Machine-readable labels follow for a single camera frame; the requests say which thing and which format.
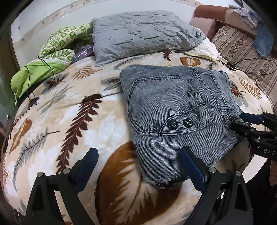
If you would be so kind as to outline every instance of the gray denim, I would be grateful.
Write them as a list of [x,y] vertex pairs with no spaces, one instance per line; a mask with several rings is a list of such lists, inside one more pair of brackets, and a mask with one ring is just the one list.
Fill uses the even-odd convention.
[[[225,72],[131,65],[120,77],[145,183],[159,187],[184,181],[187,175],[178,152],[185,145],[211,166],[237,143],[238,135],[229,125],[245,122]],[[170,120],[177,121],[177,129],[170,129]]]

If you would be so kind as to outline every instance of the purple plastic bag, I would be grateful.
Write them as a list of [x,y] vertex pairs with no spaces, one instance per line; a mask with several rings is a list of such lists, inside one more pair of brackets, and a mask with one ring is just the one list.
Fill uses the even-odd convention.
[[79,48],[77,51],[77,53],[75,54],[75,57],[73,58],[72,63],[77,62],[83,58],[86,58],[88,56],[93,55],[94,56],[94,52],[93,52],[93,45],[85,45],[81,48]]

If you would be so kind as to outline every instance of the quilted pillow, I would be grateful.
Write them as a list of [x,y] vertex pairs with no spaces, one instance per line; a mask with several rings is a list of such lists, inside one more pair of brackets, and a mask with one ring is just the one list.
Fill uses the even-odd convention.
[[205,39],[171,11],[125,12],[94,18],[91,24],[96,66],[137,54],[187,50]]
[[[229,26],[223,26],[214,36],[212,43],[223,58],[232,62],[239,62],[242,59],[261,58],[254,49],[254,40],[244,33]],[[253,82],[265,93],[277,113],[277,59],[269,55],[266,59],[245,60],[236,65],[240,70],[253,80]]]

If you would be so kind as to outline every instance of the black button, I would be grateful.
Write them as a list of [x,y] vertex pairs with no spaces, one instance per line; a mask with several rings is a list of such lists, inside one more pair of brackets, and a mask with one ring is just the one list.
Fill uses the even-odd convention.
[[174,131],[178,128],[179,124],[176,120],[174,119],[170,119],[168,122],[167,122],[167,127],[168,129]]
[[183,120],[183,125],[187,128],[190,128],[193,126],[193,121],[191,119],[184,119]]

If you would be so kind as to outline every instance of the gray pillow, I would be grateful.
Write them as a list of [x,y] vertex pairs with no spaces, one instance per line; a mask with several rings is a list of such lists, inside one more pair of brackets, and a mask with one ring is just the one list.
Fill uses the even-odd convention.
[[187,50],[205,35],[171,11],[125,12],[91,21],[96,66],[164,50]]

